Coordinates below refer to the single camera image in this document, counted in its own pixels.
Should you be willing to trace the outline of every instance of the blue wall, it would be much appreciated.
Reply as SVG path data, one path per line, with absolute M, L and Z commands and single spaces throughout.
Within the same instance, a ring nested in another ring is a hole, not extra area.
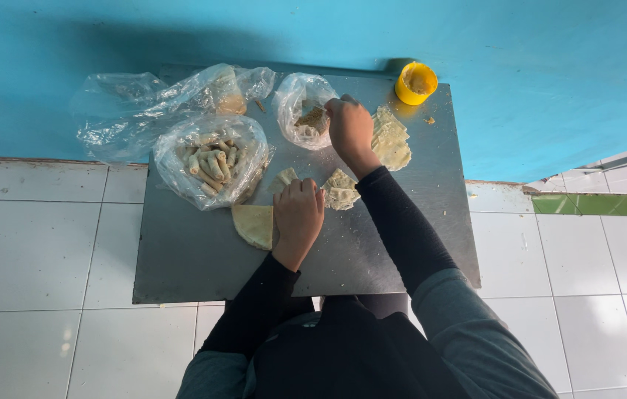
M 85 159 L 67 102 L 93 72 L 406 57 L 451 84 L 467 178 L 627 149 L 627 1 L 0 0 L 0 156 Z

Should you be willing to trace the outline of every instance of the yellow cup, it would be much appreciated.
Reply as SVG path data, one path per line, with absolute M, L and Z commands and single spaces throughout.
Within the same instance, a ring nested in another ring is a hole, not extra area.
M 395 93 L 405 104 L 419 105 L 437 89 L 438 84 L 437 76 L 431 68 L 421 62 L 412 62 L 402 68 L 395 83 Z

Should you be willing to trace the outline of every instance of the black sleeve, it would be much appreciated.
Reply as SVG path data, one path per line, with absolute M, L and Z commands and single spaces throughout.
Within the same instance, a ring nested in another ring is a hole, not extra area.
M 283 267 L 269 252 L 198 352 L 230 352 L 251 359 L 278 323 L 299 276 L 300 272 Z
M 355 185 L 409 295 L 439 270 L 456 267 L 442 240 L 384 166 Z

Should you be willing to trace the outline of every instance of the metal table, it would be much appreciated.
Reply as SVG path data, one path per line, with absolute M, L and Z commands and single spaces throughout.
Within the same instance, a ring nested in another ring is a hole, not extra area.
M 181 76 L 171 72 L 168 83 L 186 77 L 193 69 L 181 71 Z M 277 74 L 274 88 L 279 87 L 285 75 Z M 395 116 L 407 126 L 412 160 L 407 167 L 393 172 L 393 176 L 432 223 L 471 284 L 480 287 L 449 85 L 440 84 L 424 104 L 408 106 L 395 95 L 393 80 L 324 77 L 339 95 L 351 94 L 371 112 L 380 104 L 389 104 Z M 272 195 L 266 188 L 278 172 L 289 167 L 300 178 L 312 177 L 319 185 L 336 168 L 354 177 L 333 147 L 310 151 L 285 140 L 276 123 L 272 96 L 262 104 L 267 113 L 252 102 L 246 115 L 262 124 L 276 152 L 246 204 L 272 204 Z M 430 116 L 435 120 L 433 124 L 425 121 Z M 133 303 L 232 299 L 266 252 L 238 236 L 229 208 L 202 212 L 172 191 L 157 188 L 161 183 L 151 154 Z M 208 229 L 192 229 L 193 226 L 208 226 Z M 362 200 L 347 211 L 326 209 L 323 228 L 300 270 L 302 275 L 294 296 L 405 291 Z

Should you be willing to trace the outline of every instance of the clear plastic bag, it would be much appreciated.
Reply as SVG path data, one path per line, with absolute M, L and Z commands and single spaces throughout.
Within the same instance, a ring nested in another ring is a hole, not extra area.
M 273 89 L 269 68 L 217 64 L 167 86 L 151 73 L 89 75 L 69 103 L 87 156 L 109 166 L 143 159 L 173 125 L 203 112 L 244 113 Z
M 335 90 L 320 75 L 297 72 L 285 77 L 274 92 L 272 104 L 286 140 L 309 150 L 330 146 L 330 119 L 323 105 L 337 97 Z
M 190 174 L 182 149 L 230 139 L 240 150 L 247 149 L 247 155 L 231 169 L 232 178 L 220 192 L 208 195 L 202 188 L 202 178 Z M 264 129 L 254 119 L 240 115 L 204 114 L 187 119 L 161 136 L 153 151 L 165 185 L 202 211 L 244 202 L 254 192 L 272 156 Z

